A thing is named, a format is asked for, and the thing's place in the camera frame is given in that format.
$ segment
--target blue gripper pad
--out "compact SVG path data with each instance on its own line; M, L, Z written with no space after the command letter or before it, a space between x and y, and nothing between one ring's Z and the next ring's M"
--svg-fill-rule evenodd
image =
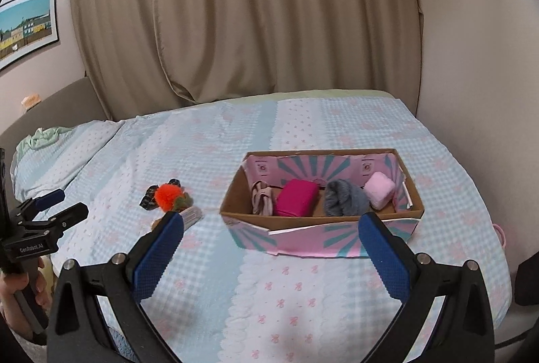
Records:
M62 190L57 189L52 193L37 197L34 200L34 205L36 206L36 211L45 211L46 209L63 202L65 198L65 193Z
M182 216L168 212L152 232L142 236L133 246L126 274L137 303L154 293L182 238Z
M413 252L404 240L394 236L373 212L363 214L357 228L359 239L387 292L393 299L405 303L410 297L415 275Z

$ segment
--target pink box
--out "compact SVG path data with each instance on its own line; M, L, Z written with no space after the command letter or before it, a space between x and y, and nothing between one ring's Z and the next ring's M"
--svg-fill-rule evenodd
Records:
M367 256L358 237L359 216L327 217L317 212L323 208L327 182L346 179L364 186L375 172L384 173L397 186L390 204L376 213L393 234L408 241L424 207L401 157L390 148L251 152L236 172L220 214L235 243L243 249L300 257ZM251 186L259 180L275 189L293 180L316 183L321 190L314 216L252 214Z

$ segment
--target picture of buildings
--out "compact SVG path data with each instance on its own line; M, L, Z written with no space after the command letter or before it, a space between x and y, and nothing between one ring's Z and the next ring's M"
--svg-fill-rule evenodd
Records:
M57 40L55 0L13 0L0 6L0 70Z

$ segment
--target bed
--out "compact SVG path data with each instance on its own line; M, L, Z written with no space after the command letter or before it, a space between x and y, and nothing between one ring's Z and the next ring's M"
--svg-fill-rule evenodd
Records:
M91 87L78 85L64 90L63 102L80 99L81 91L90 96ZM84 124L43 152L25 154L12 167L18 199L61 187L65 202L40 219L79 201L90 210L88 219L60 240L52 256L56 271L68 258L86 265L127 252L161 217L159 210L138 205L152 184L179 179L203 210L204 219L186 232L154 295L142 303L182 361L359 361L400 305L387 295L367 259L271 256L236 246L218 210L248 151L396 148L425 206L409 246L441 263L477 260L495 326L509 307L507 263L473 181L387 93L257 96L117 123L88 123L103 119L97 108L55 119L59 113L44 112L45 102L29 112L35 119L23 117L25 125L15 125L17 139L24 137L23 129L27 134L52 124ZM409 359L425 346L439 299ZM118 327L106 301L102 307L107 322Z

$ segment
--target orange pom pom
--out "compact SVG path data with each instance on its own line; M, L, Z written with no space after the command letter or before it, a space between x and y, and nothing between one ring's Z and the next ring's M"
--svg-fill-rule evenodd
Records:
M165 212L172 210L174 200L180 196L183 196L183 190L177 185L163 184L155 191L155 201Z

